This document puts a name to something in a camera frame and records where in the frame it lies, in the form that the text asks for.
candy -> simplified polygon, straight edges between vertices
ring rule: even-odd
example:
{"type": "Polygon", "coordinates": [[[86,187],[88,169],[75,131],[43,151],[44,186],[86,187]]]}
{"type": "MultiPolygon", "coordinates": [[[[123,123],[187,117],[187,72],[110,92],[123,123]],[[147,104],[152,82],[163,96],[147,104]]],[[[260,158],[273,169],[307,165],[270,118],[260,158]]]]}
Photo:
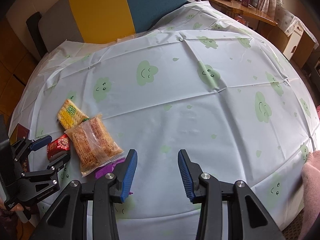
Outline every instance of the candy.
{"type": "Polygon", "coordinates": [[[58,152],[68,150],[70,150],[70,139],[68,135],[64,134],[47,145],[48,160],[58,152]]]}

cracker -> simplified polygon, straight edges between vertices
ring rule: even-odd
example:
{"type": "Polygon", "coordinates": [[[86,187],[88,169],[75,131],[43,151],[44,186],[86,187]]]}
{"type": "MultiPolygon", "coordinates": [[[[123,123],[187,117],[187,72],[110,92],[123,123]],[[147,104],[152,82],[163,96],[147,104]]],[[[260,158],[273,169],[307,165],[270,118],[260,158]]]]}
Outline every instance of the cracker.
{"type": "Polygon", "coordinates": [[[67,99],[64,102],[58,112],[58,120],[66,130],[76,127],[86,118],[89,117],[84,114],[70,99],[67,99]]]}

biscuit package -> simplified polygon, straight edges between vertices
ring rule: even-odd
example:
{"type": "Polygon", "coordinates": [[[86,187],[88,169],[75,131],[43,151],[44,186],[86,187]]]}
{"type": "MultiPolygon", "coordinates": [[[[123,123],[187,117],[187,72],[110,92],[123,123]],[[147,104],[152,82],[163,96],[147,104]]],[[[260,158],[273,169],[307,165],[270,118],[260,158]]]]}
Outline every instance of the biscuit package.
{"type": "Polygon", "coordinates": [[[75,127],[84,119],[89,118],[84,114],[70,99],[67,99],[60,111],[58,112],[58,120],[65,130],[75,127]]]}
{"type": "Polygon", "coordinates": [[[102,123],[101,115],[88,119],[65,133],[73,141],[78,153],[83,177],[123,152],[102,123]]]}

white tablecloth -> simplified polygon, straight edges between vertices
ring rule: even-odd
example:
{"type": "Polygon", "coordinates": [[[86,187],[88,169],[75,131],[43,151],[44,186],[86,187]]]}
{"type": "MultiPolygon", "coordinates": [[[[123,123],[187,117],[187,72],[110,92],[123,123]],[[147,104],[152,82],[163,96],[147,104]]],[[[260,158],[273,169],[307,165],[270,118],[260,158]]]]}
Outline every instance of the white tablecloth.
{"type": "MultiPolygon", "coordinates": [[[[57,112],[72,96],[88,116],[102,113],[124,155],[138,152],[133,194],[116,205],[122,240],[195,239],[200,205],[186,197],[180,149],[221,181],[244,180],[281,229],[303,207],[300,171],[320,133],[308,90],[270,42],[208,1],[182,6],[135,39],[62,43],[32,74],[10,133],[20,123],[30,139],[56,139],[63,134],[57,112]],[[111,89],[96,95],[100,78],[111,89]]],[[[29,160],[31,170],[46,168],[46,149],[29,160]]],[[[61,188],[73,179],[93,179],[81,177],[74,149],[61,188]]],[[[58,194],[38,204],[42,215],[58,194]]]]}

clear plastic bag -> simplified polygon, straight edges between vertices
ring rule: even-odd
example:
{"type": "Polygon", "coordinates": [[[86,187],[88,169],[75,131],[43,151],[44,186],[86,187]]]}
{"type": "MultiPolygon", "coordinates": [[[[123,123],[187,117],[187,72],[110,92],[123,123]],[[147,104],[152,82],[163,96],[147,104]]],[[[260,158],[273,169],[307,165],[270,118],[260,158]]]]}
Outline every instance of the clear plastic bag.
{"type": "Polygon", "coordinates": [[[83,177],[123,152],[102,123],[101,115],[86,120],[65,133],[73,141],[80,158],[83,177]]]}

